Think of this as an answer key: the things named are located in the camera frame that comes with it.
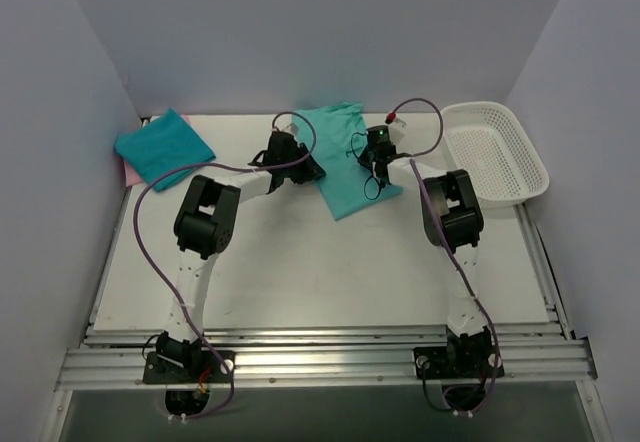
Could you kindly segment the light green t shirt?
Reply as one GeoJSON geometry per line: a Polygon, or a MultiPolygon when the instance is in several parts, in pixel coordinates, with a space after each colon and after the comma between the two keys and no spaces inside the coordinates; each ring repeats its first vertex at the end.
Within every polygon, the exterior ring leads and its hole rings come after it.
{"type": "Polygon", "coordinates": [[[338,221],[377,202],[402,194],[398,186],[377,187],[368,170],[357,162],[366,144],[366,124],[360,103],[339,103],[297,111],[293,120],[307,124],[309,135],[302,140],[326,175],[317,187],[338,221]]]}

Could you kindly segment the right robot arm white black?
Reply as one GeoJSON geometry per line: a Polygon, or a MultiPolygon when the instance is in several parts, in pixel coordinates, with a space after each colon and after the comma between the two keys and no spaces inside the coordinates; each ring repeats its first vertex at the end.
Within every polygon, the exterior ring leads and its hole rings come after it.
{"type": "Polygon", "coordinates": [[[478,297],[477,259],[484,218],[470,175],[437,169],[397,151],[384,125],[366,130],[357,156],[380,186],[418,193],[424,232],[444,264],[447,290],[447,344],[444,362],[455,374],[469,373],[480,353],[492,353],[492,323],[478,297]]]}

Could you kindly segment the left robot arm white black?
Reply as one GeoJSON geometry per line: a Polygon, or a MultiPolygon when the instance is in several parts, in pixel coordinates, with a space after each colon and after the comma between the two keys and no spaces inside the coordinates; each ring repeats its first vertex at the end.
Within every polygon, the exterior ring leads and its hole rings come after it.
{"type": "Polygon", "coordinates": [[[167,324],[156,342],[166,370],[179,381],[194,379],[204,356],[200,336],[210,278],[229,246],[241,203],[273,193],[285,181],[316,182],[326,172],[307,146],[288,132],[271,134],[267,148],[231,177],[191,179],[174,222],[178,277],[167,324]]]}

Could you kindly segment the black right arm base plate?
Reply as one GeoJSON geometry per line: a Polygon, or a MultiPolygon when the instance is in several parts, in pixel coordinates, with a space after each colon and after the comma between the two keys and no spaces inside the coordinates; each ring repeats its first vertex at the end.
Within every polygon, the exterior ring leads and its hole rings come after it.
{"type": "Polygon", "coordinates": [[[425,380],[489,378],[496,362],[490,352],[453,345],[418,346],[412,355],[416,377],[425,380]]]}

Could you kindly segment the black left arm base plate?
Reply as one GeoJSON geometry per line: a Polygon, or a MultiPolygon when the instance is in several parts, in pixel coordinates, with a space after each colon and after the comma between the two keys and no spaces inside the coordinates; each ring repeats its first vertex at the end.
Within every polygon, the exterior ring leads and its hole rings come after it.
{"type": "Polygon", "coordinates": [[[183,368],[149,352],[142,375],[142,383],[146,385],[230,383],[231,380],[232,375],[209,350],[201,351],[194,368],[183,368]]]}

